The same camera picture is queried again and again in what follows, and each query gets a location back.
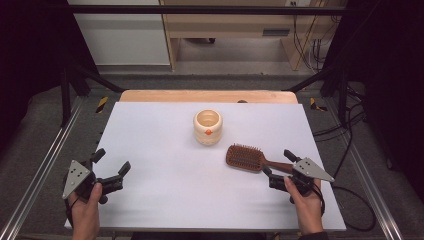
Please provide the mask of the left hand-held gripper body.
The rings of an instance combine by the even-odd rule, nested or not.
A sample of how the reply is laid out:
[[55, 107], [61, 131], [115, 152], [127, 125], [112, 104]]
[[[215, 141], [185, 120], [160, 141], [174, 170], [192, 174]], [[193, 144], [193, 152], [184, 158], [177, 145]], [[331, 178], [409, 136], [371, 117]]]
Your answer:
[[118, 173], [108, 178], [98, 178], [92, 170], [91, 162], [77, 162], [72, 160], [65, 176], [62, 198], [66, 200], [72, 193], [88, 200], [96, 183], [102, 185], [102, 196], [99, 203], [108, 201], [107, 195], [123, 189], [123, 176]]

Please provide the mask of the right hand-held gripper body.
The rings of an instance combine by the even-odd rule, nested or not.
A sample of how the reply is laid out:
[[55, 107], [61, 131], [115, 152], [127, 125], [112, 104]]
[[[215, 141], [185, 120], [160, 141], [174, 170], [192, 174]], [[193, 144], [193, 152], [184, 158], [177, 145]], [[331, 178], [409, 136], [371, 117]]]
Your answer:
[[314, 189], [315, 179], [324, 180], [330, 183], [335, 181], [329, 173], [310, 158], [290, 157], [290, 160], [293, 161], [292, 164], [276, 163], [271, 164], [271, 167], [288, 173], [289, 178], [295, 184], [301, 195], [307, 195]]

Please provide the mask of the brown wooden hairbrush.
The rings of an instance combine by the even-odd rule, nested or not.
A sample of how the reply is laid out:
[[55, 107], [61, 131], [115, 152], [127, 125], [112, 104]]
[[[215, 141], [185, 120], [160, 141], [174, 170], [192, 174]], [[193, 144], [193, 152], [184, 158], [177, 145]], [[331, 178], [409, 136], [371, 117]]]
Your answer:
[[232, 167], [254, 172], [261, 171], [264, 166], [272, 167], [285, 173], [291, 173], [293, 170], [292, 164], [269, 161], [260, 149], [240, 144], [233, 144], [228, 147], [226, 163]]

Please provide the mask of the cream ribbed cup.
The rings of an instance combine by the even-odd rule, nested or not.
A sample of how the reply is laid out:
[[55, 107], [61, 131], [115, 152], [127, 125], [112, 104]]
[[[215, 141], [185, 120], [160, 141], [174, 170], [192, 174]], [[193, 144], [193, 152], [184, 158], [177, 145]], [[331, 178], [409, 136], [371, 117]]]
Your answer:
[[223, 118], [213, 109], [199, 111], [193, 118], [194, 136], [203, 145], [218, 143], [222, 137]]

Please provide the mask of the person's left hand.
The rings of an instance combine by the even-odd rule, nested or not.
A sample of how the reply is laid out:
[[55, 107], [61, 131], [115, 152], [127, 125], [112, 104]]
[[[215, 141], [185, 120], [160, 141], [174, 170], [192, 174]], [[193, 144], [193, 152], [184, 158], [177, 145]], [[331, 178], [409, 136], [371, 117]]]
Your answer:
[[100, 183], [94, 185], [90, 197], [86, 202], [79, 200], [76, 193], [70, 194], [69, 201], [72, 205], [73, 232], [78, 230], [99, 232], [98, 202], [101, 196], [102, 185]]

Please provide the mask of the person's right hand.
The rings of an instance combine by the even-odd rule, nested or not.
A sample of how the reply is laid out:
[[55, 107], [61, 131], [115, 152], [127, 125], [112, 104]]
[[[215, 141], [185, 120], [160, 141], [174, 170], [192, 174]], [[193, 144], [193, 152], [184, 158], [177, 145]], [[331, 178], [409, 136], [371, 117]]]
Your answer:
[[285, 177], [284, 182], [295, 204], [300, 233], [306, 236], [322, 232], [323, 223], [319, 196], [314, 192], [308, 196], [302, 196], [289, 177]]

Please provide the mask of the yellow black tape marker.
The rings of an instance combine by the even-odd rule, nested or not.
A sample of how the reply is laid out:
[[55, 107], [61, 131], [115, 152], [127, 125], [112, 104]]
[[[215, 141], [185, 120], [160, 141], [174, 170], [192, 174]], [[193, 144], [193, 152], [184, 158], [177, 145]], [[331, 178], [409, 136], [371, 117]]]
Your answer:
[[321, 112], [328, 111], [327, 107], [325, 107], [325, 106], [318, 106], [317, 103], [316, 103], [316, 101], [315, 101], [315, 98], [310, 98], [310, 109], [321, 111]]
[[96, 111], [95, 111], [95, 112], [96, 112], [96, 113], [101, 113], [101, 112], [103, 111], [103, 109], [104, 109], [104, 107], [105, 107], [105, 105], [106, 105], [107, 101], [108, 101], [108, 97], [107, 97], [107, 96], [102, 97], [102, 98], [100, 99], [99, 103], [98, 103], [98, 106], [97, 106], [97, 108], [96, 108]]

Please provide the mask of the black metal stand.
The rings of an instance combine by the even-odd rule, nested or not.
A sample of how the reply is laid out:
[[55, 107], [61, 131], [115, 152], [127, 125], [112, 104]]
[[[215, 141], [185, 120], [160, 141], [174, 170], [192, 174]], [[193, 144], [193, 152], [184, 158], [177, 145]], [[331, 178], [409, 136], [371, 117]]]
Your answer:
[[320, 72], [312, 75], [306, 80], [289, 87], [288, 92], [297, 93], [301, 89], [315, 83], [319, 80], [323, 81], [323, 85], [320, 89], [320, 94], [323, 97], [333, 97], [335, 93], [338, 93], [338, 105], [337, 105], [337, 119], [341, 125], [347, 127], [347, 95], [348, 95], [348, 78], [347, 69], [340, 64], [331, 64], [324, 68]]
[[91, 79], [116, 93], [123, 93], [125, 91], [124, 88], [109, 82], [98, 73], [81, 65], [71, 65], [64, 68], [60, 73], [62, 127], [67, 125], [71, 118], [70, 87], [73, 87], [78, 96], [88, 96], [91, 88], [86, 82], [87, 79]]

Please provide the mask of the light wooden table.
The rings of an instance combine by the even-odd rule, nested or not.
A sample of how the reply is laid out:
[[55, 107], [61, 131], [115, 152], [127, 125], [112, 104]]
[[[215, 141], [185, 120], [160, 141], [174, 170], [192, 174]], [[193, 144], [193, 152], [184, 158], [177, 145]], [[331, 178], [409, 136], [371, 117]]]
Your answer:
[[293, 92], [269, 90], [126, 90], [120, 102], [219, 102], [297, 104]]

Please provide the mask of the white cabinet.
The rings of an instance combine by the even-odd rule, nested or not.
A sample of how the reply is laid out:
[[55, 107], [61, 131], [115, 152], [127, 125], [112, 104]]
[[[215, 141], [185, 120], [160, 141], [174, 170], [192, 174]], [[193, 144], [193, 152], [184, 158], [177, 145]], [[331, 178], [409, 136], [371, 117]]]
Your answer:
[[169, 65], [160, 14], [75, 14], [98, 66]]

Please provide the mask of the grey rectangular desk fitting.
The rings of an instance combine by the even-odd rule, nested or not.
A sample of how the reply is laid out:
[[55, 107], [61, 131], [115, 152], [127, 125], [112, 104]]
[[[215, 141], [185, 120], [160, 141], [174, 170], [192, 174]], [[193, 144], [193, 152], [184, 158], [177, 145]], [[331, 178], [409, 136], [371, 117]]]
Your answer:
[[263, 37], [286, 37], [290, 34], [290, 30], [286, 28], [264, 28]]

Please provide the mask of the black curtain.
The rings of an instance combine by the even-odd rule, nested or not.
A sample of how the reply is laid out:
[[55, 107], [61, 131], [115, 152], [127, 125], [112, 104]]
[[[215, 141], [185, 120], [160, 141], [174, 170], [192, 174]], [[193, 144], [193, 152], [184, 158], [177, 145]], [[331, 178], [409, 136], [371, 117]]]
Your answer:
[[364, 107], [382, 148], [424, 202], [424, 0], [347, 0], [327, 55], [347, 48], [347, 79], [365, 86]]
[[0, 151], [11, 142], [34, 95], [60, 85], [78, 64], [97, 71], [68, 0], [0, 0]]

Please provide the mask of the light wooden desk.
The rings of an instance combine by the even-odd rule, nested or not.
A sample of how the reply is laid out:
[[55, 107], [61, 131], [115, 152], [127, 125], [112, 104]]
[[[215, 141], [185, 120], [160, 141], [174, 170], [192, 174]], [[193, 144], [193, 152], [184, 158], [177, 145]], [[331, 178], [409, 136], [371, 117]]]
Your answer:
[[[348, 0], [159, 0], [162, 6], [344, 7]], [[339, 16], [165, 14], [168, 38], [276, 38], [281, 41], [291, 68], [304, 65], [311, 42], [332, 40]], [[286, 37], [263, 37], [264, 28], [286, 28]]]

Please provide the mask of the aluminium rail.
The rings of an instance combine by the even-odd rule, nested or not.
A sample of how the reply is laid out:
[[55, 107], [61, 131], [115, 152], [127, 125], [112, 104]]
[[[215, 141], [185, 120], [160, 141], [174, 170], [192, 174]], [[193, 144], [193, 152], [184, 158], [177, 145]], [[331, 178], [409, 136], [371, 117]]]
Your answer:
[[85, 97], [76, 97], [71, 108], [69, 120], [61, 127], [55, 136], [55, 139], [42, 162], [40, 163], [31, 183], [27, 187], [23, 197], [21, 198], [18, 206], [15, 208], [12, 216], [0, 231], [0, 240], [15, 240], [28, 213], [30, 212], [38, 194], [41, 191], [44, 182], [46, 181], [51, 168], [53, 167], [64, 143], [73, 125], [78, 118], [81, 108], [85, 103]]
[[368, 163], [379, 160], [372, 136], [361, 120], [344, 129], [337, 119], [336, 101], [325, 98], [324, 102], [335, 132], [319, 143], [320, 153], [326, 169], [336, 175], [334, 191], [348, 230], [361, 236], [379, 232], [381, 240], [404, 240], [383, 189], [372, 175], [378, 165]]

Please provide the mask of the black frame bar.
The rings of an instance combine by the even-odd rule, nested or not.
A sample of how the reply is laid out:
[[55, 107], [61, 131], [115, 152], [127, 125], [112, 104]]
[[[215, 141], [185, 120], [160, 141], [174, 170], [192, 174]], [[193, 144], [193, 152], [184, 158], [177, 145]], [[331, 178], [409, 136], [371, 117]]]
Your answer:
[[196, 5], [69, 5], [73, 13], [81, 14], [218, 14], [218, 15], [317, 15], [343, 16], [356, 14], [357, 9], [343, 7], [251, 7]]

